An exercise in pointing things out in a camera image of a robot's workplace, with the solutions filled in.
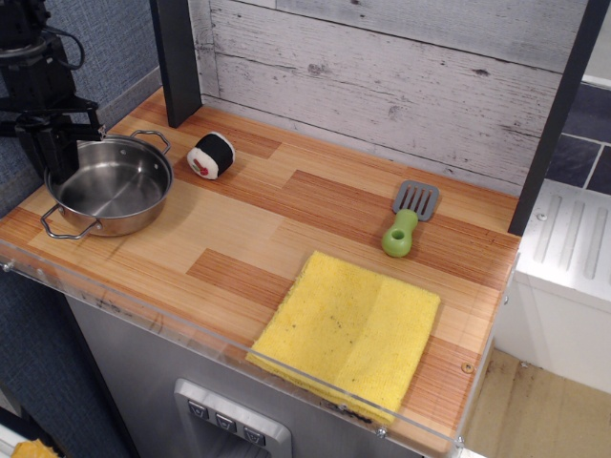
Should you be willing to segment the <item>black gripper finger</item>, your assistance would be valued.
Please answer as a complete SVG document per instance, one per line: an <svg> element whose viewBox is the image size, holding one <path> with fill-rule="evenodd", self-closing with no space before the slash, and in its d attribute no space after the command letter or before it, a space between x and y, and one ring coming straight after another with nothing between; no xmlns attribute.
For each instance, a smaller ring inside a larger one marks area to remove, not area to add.
<svg viewBox="0 0 611 458"><path fill-rule="evenodd" d="M35 171L48 175L53 183L62 184L78 169L75 141L54 128L16 128L17 138Z"/></svg>

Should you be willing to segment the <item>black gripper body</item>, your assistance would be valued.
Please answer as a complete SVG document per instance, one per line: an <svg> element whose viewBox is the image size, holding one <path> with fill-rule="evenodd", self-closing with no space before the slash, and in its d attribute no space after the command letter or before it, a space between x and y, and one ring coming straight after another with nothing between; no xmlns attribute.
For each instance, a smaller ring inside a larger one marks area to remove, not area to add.
<svg viewBox="0 0 611 458"><path fill-rule="evenodd" d="M1 51L1 76L7 94L1 97L3 112L26 117L56 117L83 113L87 124L64 126L70 139L100 140L105 127L97 118L97 104L76 95L73 69L59 40L36 40L22 48Z"/></svg>

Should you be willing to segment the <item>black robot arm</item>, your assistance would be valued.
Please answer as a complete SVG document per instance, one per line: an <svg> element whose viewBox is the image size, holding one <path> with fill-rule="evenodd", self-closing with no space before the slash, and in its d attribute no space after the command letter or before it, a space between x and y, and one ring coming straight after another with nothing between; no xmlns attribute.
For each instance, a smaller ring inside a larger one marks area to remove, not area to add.
<svg viewBox="0 0 611 458"><path fill-rule="evenodd" d="M73 72L84 64L85 52L71 63L61 38L50 27L43 1L1 3L1 77L6 94L1 111L14 115L1 122L2 137L16 137L41 177L68 180L79 168L79 141L100 141L105 127L98 104L76 95Z"/></svg>

